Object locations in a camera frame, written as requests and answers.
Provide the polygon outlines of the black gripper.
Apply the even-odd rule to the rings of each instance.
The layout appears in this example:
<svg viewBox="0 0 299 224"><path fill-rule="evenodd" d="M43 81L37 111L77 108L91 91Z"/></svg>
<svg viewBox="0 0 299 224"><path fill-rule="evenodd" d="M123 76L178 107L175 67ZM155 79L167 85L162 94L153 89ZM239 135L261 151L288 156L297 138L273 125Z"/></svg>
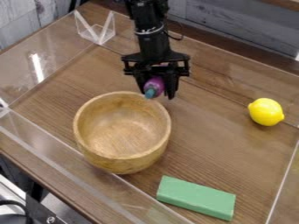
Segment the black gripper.
<svg viewBox="0 0 299 224"><path fill-rule="evenodd" d="M125 55L122 61L125 62L125 73L126 75L134 75L135 82L142 93L145 93L145 86L151 75L149 72L153 65L170 62L178 64L183 62L183 66L178 66L175 70L181 76L190 75L190 59L191 57L181 52L175 52L171 48L170 38L173 36L169 31L162 30L153 34L138 35L138 44L141 52ZM179 75L175 70L169 70L165 80L165 90L169 99L175 97L175 93L179 88Z"/></svg>

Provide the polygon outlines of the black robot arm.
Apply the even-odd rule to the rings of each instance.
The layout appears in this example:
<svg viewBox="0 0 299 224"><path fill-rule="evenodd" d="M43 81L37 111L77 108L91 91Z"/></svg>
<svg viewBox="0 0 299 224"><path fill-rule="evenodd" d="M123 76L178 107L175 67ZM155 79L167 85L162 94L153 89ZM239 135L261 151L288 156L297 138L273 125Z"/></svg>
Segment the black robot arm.
<svg viewBox="0 0 299 224"><path fill-rule="evenodd" d="M191 56L171 48L173 36L166 24L169 0L126 0L126 8L135 22L141 52L122 57L125 74L135 77L147 99L165 94L171 100L181 78L190 75Z"/></svg>

